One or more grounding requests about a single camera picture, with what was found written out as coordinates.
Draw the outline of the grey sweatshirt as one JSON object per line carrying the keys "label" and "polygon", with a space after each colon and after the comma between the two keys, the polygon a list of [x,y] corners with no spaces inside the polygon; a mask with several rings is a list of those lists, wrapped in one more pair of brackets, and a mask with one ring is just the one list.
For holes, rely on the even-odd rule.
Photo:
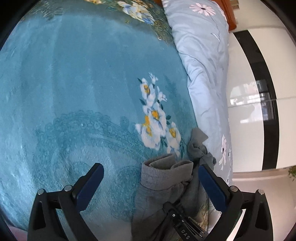
{"label": "grey sweatshirt", "polygon": [[207,135],[192,129],[187,153],[177,161],[174,154],[146,160],[142,164],[140,185],[135,197],[132,240],[180,240],[163,209],[166,202],[204,230],[208,228],[209,199],[198,177],[198,168],[213,168],[216,159],[203,144]]}

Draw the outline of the green potted plant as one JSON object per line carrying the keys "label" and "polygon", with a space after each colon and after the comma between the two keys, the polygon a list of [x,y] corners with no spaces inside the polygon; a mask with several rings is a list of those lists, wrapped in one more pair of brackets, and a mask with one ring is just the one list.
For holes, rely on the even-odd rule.
{"label": "green potted plant", "polygon": [[292,181],[296,179],[296,166],[291,166],[288,169],[288,176],[289,178],[292,178]]}

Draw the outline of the white black glossy wardrobe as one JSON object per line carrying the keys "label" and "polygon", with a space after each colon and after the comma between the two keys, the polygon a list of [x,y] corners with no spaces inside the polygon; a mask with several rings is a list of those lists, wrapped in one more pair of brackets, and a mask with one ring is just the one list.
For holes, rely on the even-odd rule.
{"label": "white black glossy wardrobe", "polygon": [[295,165],[295,42],[286,28],[230,34],[227,104],[234,172]]}

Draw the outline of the teal floral blanket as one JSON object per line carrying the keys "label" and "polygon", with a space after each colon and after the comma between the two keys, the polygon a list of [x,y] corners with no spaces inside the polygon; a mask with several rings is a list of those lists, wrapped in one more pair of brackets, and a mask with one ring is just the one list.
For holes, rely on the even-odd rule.
{"label": "teal floral blanket", "polygon": [[1,48],[1,221],[28,240],[39,189],[95,163],[80,215],[97,240],[132,240],[142,164],[188,159],[199,128],[164,8],[153,1],[38,1]]}

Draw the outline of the light blue daisy duvet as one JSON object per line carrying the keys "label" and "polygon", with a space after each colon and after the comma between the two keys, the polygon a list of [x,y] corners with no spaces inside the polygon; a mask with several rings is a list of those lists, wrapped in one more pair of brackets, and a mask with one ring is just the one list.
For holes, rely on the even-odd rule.
{"label": "light blue daisy duvet", "polygon": [[226,98],[229,26],[215,1],[163,1],[175,46],[188,75],[187,88],[214,172],[232,182],[232,147]]}

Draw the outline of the orange wooden headboard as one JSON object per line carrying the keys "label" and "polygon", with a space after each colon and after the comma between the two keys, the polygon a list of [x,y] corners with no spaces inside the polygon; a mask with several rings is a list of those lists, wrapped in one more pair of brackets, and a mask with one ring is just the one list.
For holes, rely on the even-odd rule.
{"label": "orange wooden headboard", "polygon": [[229,32],[237,27],[230,1],[155,1],[162,6],[173,30],[177,24],[206,29],[210,24]]}

